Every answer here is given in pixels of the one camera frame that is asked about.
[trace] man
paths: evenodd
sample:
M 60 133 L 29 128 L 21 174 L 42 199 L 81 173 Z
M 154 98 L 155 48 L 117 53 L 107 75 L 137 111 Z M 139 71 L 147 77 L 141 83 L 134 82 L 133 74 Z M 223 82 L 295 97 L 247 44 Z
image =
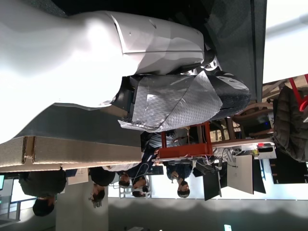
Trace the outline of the man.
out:
M 90 199 L 93 203 L 101 202 L 105 197 L 105 187 L 114 180 L 116 174 L 106 171 L 102 167 L 91 167 L 89 175 L 94 182 Z
M 19 183 L 24 194 L 37 197 L 33 212 L 36 216 L 43 217 L 53 211 L 55 195 L 65 188 L 66 175 L 62 169 L 24 172 L 19 174 Z
M 191 192 L 187 181 L 185 181 L 185 179 L 190 176 L 191 172 L 192 167 L 188 164 L 167 164 L 167 176 L 170 180 L 177 180 L 179 184 L 178 196 L 181 198 L 188 197 Z
M 133 187 L 145 186 L 144 179 L 142 178 L 146 172 L 152 167 L 153 162 L 152 159 L 156 158 L 158 154 L 158 149 L 148 146 L 142 157 L 141 163 L 137 166 L 128 169 L 126 171 L 119 171 L 118 174 L 120 176 L 119 186 L 121 188 L 127 188 L 130 185 L 129 180 L 132 180 Z
M 122 165 L 110 165 L 110 166 L 103 166 L 103 169 L 110 172 L 119 172 L 119 171 L 127 171 L 135 166 L 137 166 L 139 163 L 133 163 L 133 164 L 122 164 Z

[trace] wall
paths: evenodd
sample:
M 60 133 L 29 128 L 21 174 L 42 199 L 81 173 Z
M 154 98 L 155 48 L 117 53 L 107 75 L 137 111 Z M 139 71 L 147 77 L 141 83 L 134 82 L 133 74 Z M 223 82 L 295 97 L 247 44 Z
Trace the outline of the wall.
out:
M 308 1 L 267 3 L 263 83 L 308 74 Z
M 308 201 L 109 198 L 109 229 L 151 231 L 307 230 Z
M 108 190 L 102 206 L 94 208 L 89 201 L 93 182 L 67 185 L 65 193 L 58 195 L 56 231 L 107 231 Z

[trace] red object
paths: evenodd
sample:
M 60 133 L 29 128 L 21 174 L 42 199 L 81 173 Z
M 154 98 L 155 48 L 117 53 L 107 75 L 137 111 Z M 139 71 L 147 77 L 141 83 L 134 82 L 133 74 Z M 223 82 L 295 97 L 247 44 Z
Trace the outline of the red object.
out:
M 167 148 L 167 138 L 166 138 L 166 133 L 162 131 L 162 147 Z
M 213 155 L 210 125 L 209 122 L 205 122 L 198 125 L 192 125 L 192 127 L 204 126 L 206 143 L 188 144 L 184 146 L 167 147 L 166 133 L 163 131 L 162 135 L 162 148 L 159 149 L 159 158 L 179 158 L 179 157 L 192 157 L 192 156 L 204 156 Z
M 308 83 L 308 74 L 305 74 L 305 78 L 306 78 L 306 81 L 307 81 L 307 83 Z M 296 85 L 295 85 L 295 83 L 294 83 L 293 78 L 289 78 L 289 81 L 290 81 L 290 83 L 291 83 L 292 90 L 293 90 L 294 95 L 295 95 L 295 98 L 296 98 L 296 100 L 297 100 L 299 111 L 300 111 L 300 112 L 303 112 L 304 109 L 305 109 L 305 108 L 307 107 L 307 105 L 308 105 L 308 96 L 306 96 L 306 97 L 304 97 L 304 98 L 302 99 L 302 97 L 300 96 L 300 94 L 299 94 L 299 92 L 298 92 L 298 90 L 297 90 L 297 87 L 296 87 Z
M 208 148 L 206 143 L 197 143 L 197 144 L 159 149 L 160 159 L 204 156 L 204 155 L 208 155 Z

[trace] silver fabric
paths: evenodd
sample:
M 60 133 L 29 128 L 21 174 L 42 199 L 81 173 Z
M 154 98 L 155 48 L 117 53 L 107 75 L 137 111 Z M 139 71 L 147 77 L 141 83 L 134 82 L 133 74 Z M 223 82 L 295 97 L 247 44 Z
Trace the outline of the silver fabric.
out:
M 145 76 L 138 85 L 131 122 L 122 128 L 161 132 L 203 123 L 222 106 L 205 72 L 196 77 Z

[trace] black fabric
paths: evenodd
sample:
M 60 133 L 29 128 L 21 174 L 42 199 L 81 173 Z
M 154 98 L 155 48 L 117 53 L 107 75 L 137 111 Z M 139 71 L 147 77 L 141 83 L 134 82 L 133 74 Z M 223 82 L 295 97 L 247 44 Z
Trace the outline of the black fabric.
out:
M 171 174 L 172 172 L 176 172 L 179 175 L 179 179 L 186 179 L 190 176 L 192 172 L 192 167 L 191 165 L 186 165 L 186 164 L 175 164 L 175 165 L 167 165 L 167 176 L 171 180 Z
M 118 174 L 122 175 L 124 172 L 126 172 L 130 178 L 134 178 L 137 175 L 145 175 L 147 170 L 149 170 L 153 165 L 152 160 L 156 158 L 156 156 L 154 155 L 154 151 L 156 149 L 157 148 L 153 148 L 148 145 L 148 147 L 144 151 L 142 161 L 137 166 L 132 167 L 131 169 L 126 171 L 119 171 Z
M 100 186 L 108 186 L 115 178 L 116 173 L 104 170 L 102 167 L 89 168 L 91 179 Z
M 303 119 L 293 91 L 284 86 L 278 97 L 274 139 L 282 152 L 300 162 L 306 162 L 305 146 L 308 140 L 308 123 L 304 123 Z
M 66 175 L 62 169 L 58 171 L 25 172 L 19 174 L 19 183 L 26 195 L 55 196 L 65 188 Z

